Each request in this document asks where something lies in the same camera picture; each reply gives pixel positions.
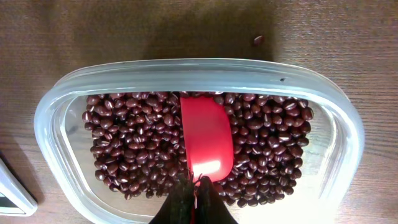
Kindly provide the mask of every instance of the plastic container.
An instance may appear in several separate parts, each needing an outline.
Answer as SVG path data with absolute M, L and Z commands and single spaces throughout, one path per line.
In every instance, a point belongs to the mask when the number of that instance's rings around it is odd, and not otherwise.
M 310 101 L 310 145 L 295 192 L 275 204 L 229 210 L 239 223 L 332 222 L 364 147 L 361 118 L 333 82 L 311 70 L 238 59 L 146 60 L 82 68 L 65 75 L 41 99 L 35 114 L 37 142 L 70 203 L 95 223 L 146 223 L 163 198 L 126 201 L 95 179 L 81 114 L 86 96 L 133 91 L 226 91 Z

